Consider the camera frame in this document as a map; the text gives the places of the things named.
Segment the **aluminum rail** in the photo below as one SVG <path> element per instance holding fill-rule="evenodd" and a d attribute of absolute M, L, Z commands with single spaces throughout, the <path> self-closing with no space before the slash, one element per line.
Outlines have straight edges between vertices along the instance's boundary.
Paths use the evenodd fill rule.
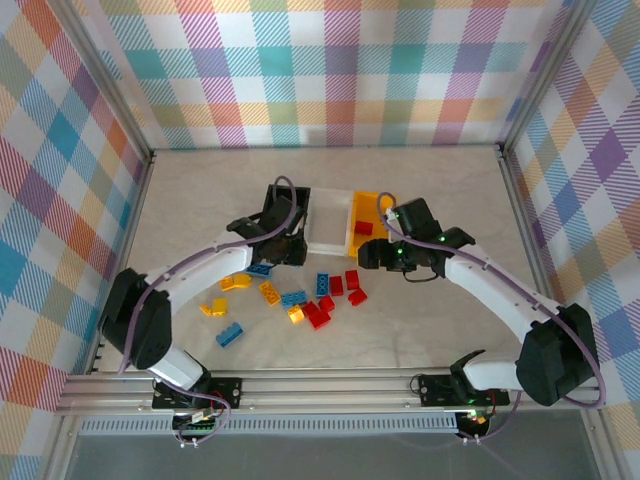
<path fill-rule="evenodd" d="M 243 379 L 242 399 L 234 415 L 476 410 L 474 406 L 421 407 L 419 397 L 409 389 L 411 378 L 416 374 L 447 373 L 445 368 L 395 368 L 250 370 L 212 372 L 212 375 Z M 153 377 L 145 372 L 71 376 L 62 392 L 57 413 L 65 416 L 166 414 L 166 410 L 151 409 L 153 395 Z M 598 390 L 591 380 L 574 390 L 572 397 L 595 401 Z M 575 407 L 562 401 L 553 407 L 543 407 L 525 395 L 520 408 Z"/>

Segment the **blue lego brick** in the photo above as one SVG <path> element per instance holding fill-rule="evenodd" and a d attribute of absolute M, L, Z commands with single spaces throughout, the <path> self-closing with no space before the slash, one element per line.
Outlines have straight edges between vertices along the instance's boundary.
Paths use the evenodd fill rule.
<path fill-rule="evenodd" d="M 242 334 L 242 327 L 237 322 L 233 322 L 229 328 L 220 335 L 216 335 L 216 342 L 224 348 Z"/>
<path fill-rule="evenodd" d="M 307 292 L 304 290 L 282 294 L 282 306 L 286 309 L 296 305 L 304 305 L 305 303 L 307 303 Z"/>
<path fill-rule="evenodd" d="M 249 268 L 245 270 L 245 273 L 251 275 L 252 277 L 262 277 L 262 278 L 271 278 L 271 269 L 272 265 L 263 265 L 256 264 L 251 265 Z"/>
<path fill-rule="evenodd" d="M 318 272 L 316 276 L 316 298 L 322 298 L 329 295 L 329 274 L 326 272 Z"/>

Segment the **metal grate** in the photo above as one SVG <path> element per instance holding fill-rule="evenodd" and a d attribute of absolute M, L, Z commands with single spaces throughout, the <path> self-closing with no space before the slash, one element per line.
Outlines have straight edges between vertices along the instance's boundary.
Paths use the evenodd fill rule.
<path fill-rule="evenodd" d="M 242 415 L 224 434 L 372 435 L 381 433 L 455 433 L 455 413 L 369 415 Z M 81 435 L 153 435 L 171 432 L 171 417 L 115 419 L 87 417 Z"/>

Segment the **plaid wallpaper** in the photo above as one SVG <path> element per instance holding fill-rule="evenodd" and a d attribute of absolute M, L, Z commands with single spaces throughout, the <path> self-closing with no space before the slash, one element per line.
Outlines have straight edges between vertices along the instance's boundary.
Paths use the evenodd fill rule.
<path fill-rule="evenodd" d="M 516 147 L 559 299 L 591 308 L 608 404 L 640 478 L 640 2 L 600 0 Z"/>
<path fill-rule="evenodd" d="M 0 479 L 36 474 L 141 172 L 45 0 L 0 0 Z"/>
<path fill-rule="evenodd" d="M 571 0 L 74 0 L 156 148 L 494 143 Z"/>

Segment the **red lego brick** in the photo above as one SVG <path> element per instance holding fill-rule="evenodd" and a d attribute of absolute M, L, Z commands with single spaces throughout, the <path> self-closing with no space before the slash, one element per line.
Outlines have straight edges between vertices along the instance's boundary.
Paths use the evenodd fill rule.
<path fill-rule="evenodd" d="M 339 297 L 341 295 L 344 295 L 344 288 L 342 288 L 342 277 L 329 277 L 329 286 L 331 288 L 332 297 Z"/>
<path fill-rule="evenodd" d="M 318 313 L 320 309 L 315 303 L 309 302 L 304 304 L 304 306 L 302 307 L 302 311 L 307 317 L 311 318 L 311 315 L 313 315 L 314 313 Z"/>
<path fill-rule="evenodd" d="M 327 295 L 326 297 L 322 297 L 318 304 L 320 305 L 320 309 L 323 312 L 327 313 L 336 308 L 336 304 L 333 302 L 333 299 L 329 295 Z"/>
<path fill-rule="evenodd" d="M 320 327 L 324 327 L 327 323 L 329 323 L 330 320 L 331 317 L 329 316 L 329 314 L 320 310 L 318 311 L 318 313 L 314 313 L 309 317 L 309 321 L 311 322 L 311 325 L 313 325 L 314 330 L 317 330 Z"/>
<path fill-rule="evenodd" d="M 353 231 L 360 235 L 371 235 L 373 233 L 373 223 L 356 222 L 356 226 Z"/>
<path fill-rule="evenodd" d="M 360 288 L 360 279 L 358 278 L 357 270 L 347 270 L 344 272 L 344 276 L 347 279 L 347 290 L 356 290 Z"/>
<path fill-rule="evenodd" d="M 361 288 L 358 288 L 357 290 L 354 290 L 353 293 L 349 295 L 348 298 L 349 298 L 349 301 L 351 302 L 351 305 L 353 305 L 354 307 L 357 307 L 362 302 L 364 302 L 368 297 L 367 297 L 367 294 L 364 293 Z"/>

